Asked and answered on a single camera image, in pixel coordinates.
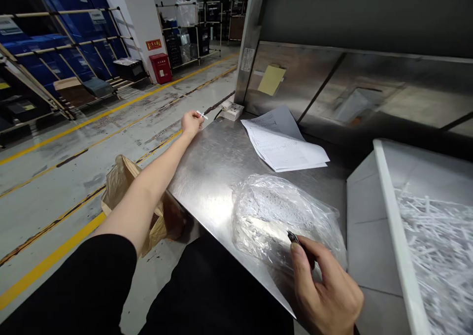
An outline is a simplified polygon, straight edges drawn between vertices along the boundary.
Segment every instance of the paper bag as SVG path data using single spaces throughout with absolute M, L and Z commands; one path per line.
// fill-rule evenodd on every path
M 140 167 L 125 156 L 118 155 L 116 157 L 115 166 L 107 174 L 106 190 L 101 198 L 102 210 L 106 216 L 122 200 L 129 186 L 140 172 Z M 141 250 L 141 257 L 144 257 L 164 238 L 178 239 L 183 229 L 184 211 L 169 192 L 165 191 L 154 210 L 149 227 L 149 236 Z

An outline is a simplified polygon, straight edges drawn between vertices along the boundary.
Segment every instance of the hand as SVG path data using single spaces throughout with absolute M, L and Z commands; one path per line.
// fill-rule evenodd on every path
M 323 335 L 353 334 L 364 296 L 356 282 L 322 244 L 297 236 L 316 258 L 322 283 L 314 282 L 309 261 L 300 245 L 291 244 L 296 297 L 312 330 Z
M 202 129 L 204 118 L 196 111 L 189 111 L 184 114 L 181 120 L 182 135 L 186 135 L 191 139 Z

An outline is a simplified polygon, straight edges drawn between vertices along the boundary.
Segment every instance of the paper sheet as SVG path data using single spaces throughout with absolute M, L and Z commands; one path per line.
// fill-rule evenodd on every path
M 258 156 L 276 172 L 326 167 L 330 161 L 321 146 L 304 140 L 286 105 L 241 122 Z
M 258 86 L 258 91 L 273 96 L 285 73 L 286 69 L 268 66 Z

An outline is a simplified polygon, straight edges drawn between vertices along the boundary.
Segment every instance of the concrete floor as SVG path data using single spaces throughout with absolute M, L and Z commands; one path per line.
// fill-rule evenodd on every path
M 224 46 L 221 58 L 215 54 L 202 60 L 200 66 L 183 67 L 173 80 L 182 77 L 184 80 L 174 85 L 161 88 L 145 84 L 126 88 L 119 92 L 122 100 L 107 100 L 92 106 L 75 122 L 60 121 L 42 130 L 33 127 L 32 135 L 8 144 L 7 149 L 1 151 L 0 256 L 10 256 L 0 266 L 0 308 L 3 308 L 0 322 L 66 257 L 53 265 L 44 265 L 43 260 L 67 246 L 71 237 L 101 213 L 102 190 L 96 191 L 105 183 L 105 176 L 118 154 L 138 160 L 175 135 L 184 112 L 190 109 L 203 112 L 235 89 L 238 51 L 239 46 Z M 136 102 L 74 130 L 130 101 Z M 209 114 L 210 120 L 216 113 L 217 110 Z M 145 167 L 171 142 L 139 165 Z M 29 148 L 33 148 L 32 151 L 25 154 L 25 149 Z M 169 281 L 184 247 L 199 235 L 197 224 L 187 229 L 182 240 L 162 241 L 147 257 L 139 260 L 124 306 L 121 322 L 124 333 L 138 333 L 150 304 Z M 25 242 L 31 237 L 34 241 L 27 245 Z M 19 250 L 16 255 L 12 252 L 15 249 Z M 29 279 L 34 282 L 16 296 L 18 285 L 28 285 Z

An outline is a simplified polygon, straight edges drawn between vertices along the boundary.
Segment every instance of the white pillar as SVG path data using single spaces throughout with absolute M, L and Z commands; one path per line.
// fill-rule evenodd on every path
M 143 57 L 143 64 L 149 71 L 149 76 L 153 83 L 156 83 L 153 67 L 149 56 L 159 53 L 166 53 L 166 45 L 162 35 L 158 12 L 154 0 L 107 0 L 110 7 L 120 7 L 123 17 L 130 28 L 131 36 L 134 38 L 138 50 Z M 120 32 L 128 36 L 128 30 L 118 11 L 113 11 L 115 20 Z M 146 42 L 159 40 L 161 48 L 148 50 Z M 130 55 L 135 59 L 140 59 L 139 53 L 135 50 L 133 41 L 125 39 Z

